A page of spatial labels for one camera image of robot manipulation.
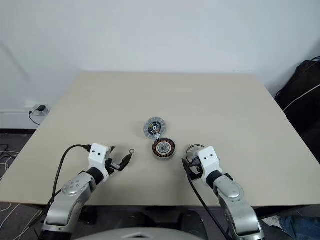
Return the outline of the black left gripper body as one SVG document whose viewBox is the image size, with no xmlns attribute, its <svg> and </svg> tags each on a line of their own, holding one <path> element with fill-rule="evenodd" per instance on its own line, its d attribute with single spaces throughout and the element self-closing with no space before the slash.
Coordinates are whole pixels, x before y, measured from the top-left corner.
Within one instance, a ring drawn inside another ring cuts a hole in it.
<svg viewBox="0 0 320 240">
<path fill-rule="evenodd" d="M 112 153 L 112 149 L 110 149 L 107 152 L 107 155 L 105 157 L 105 169 L 107 170 L 108 173 L 114 173 L 115 170 L 118 172 L 121 172 L 123 170 L 122 166 L 120 164 L 113 163 L 113 159 L 110 158 L 110 154 Z"/>
</svg>

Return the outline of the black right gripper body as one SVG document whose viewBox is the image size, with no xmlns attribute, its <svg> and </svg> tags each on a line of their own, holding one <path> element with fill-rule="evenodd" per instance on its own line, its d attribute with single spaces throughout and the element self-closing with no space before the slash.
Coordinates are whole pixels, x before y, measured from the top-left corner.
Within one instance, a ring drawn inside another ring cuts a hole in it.
<svg viewBox="0 0 320 240">
<path fill-rule="evenodd" d="M 188 174 L 192 181 L 198 180 L 203 175 L 203 167 L 199 159 L 194 159 L 192 162 L 189 162 L 191 174 Z"/>
</svg>

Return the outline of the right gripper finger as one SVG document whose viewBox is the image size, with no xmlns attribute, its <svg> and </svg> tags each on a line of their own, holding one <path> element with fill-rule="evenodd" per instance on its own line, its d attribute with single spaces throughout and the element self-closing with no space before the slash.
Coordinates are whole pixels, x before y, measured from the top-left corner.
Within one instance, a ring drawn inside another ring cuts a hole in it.
<svg viewBox="0 0 320 240">
<path fill-rule="evenodd" d="M 187 175 L 190 175 L 192 173 L 189 162 L 185 159 L 181 159 L 182 160 L 182 164 L 183 164 L 183 168 L 186 172 Z"/>
</svg>

